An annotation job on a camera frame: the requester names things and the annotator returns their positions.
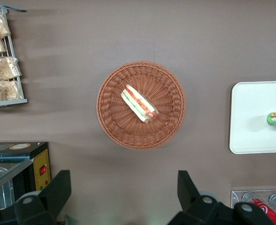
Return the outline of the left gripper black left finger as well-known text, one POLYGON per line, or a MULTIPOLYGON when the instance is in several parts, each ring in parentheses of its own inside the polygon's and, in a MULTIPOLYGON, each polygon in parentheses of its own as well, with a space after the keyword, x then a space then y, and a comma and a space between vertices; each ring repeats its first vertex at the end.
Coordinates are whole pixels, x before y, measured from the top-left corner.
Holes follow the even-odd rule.
POLYGON ((24 196, 0 209, 0 225, 55 225, 70 196, 70 171, 61 170, 38 195, 24 196))

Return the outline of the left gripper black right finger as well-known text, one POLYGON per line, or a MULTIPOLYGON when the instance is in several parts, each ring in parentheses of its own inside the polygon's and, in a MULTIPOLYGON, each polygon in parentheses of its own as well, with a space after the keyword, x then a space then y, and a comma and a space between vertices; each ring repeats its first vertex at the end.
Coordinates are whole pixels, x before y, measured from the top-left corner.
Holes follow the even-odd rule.
POLYGON ((229 208, 209 195, 201 195, 187 171, 178 171, 177 196, 182 210, 170 225, 276 225, 276 213, 250 202, 229 208))

